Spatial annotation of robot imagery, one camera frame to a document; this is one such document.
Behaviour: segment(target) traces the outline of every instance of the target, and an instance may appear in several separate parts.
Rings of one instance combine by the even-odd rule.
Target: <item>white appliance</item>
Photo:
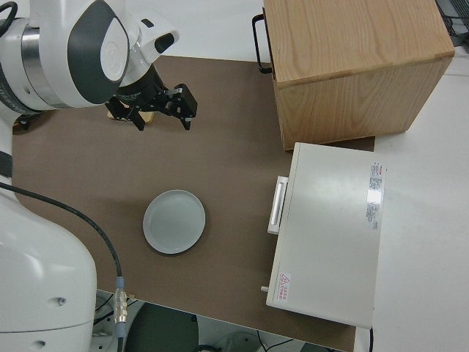
[[[376,153],[295,145],[270,217],[267,305],[372,327],[385,170]]]

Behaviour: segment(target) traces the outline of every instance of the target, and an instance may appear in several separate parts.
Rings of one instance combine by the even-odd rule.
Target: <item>brown mat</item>
[[[55,111],[15,136],[13,183],[94,219],[137,298],[351,351],[355,328],[268,307],[260,291],[276,247],[267,234],[276,178],[289,174],[292,158],[282,150],[271,77],[254,63],[209,59],[164,57],[158,70],[167,85],[184,82],[198,100],[191,131],[161,114],[138,132],[107,118],[104,107]],[[354,143],[370,149],[373,139],[345,144]],[[207,222],[193,248],[165,256],[145,241],[142,219],[152,199],[176,188],[200,198]],[[20,199],[76,234],[95,259],[98,287],[114,290],[111,255],[87,224]]]

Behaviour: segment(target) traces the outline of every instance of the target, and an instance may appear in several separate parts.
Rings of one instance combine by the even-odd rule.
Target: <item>wooden cabinet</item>
[[[406,131],[454,48],[434,0],[264,0],[284,149]]]

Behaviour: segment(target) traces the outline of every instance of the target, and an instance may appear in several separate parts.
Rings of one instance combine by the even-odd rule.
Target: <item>sticker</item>
[[[288,301],[288,292],[290,290],[290,282],[292,281],[292,275],[280,272],[277,278],[277,301],[286,302]]]
[[[381,205],[383,203],[383,184],[386,168],[374,163],[369,173],[368,196],[366,198],[366,222],[368,227],[378,230],[381,221]]]

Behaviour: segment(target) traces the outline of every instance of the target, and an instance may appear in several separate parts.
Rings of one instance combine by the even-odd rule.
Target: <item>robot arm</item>
[[[162,111],[188,129],[196,101],[183,84],[167,89],[152,65],[178,39],[159,14],[129,10],[124,0],[31,0],[30,18],[15,18],[15,7],[0,6],[12,10],[0,21],[1,183],[11,183],[11,127],[21,114],[105,103],[140,129],[138,111]],[[0,306],[0,350],[88,351],[96,293],[91,255],[4,189],[0,224],[0,293],[13,298]],[[125,294],[116,297],[115,316],[125,320]]]
[[[138,111],[161,111],[188,129],[196,101],[183,84],[167,89],[152,65],[178,38],[157,12],[124,0],[31,0],[31,17],[0,39],[0,101],[20,114],[106,103],[139,129]]]

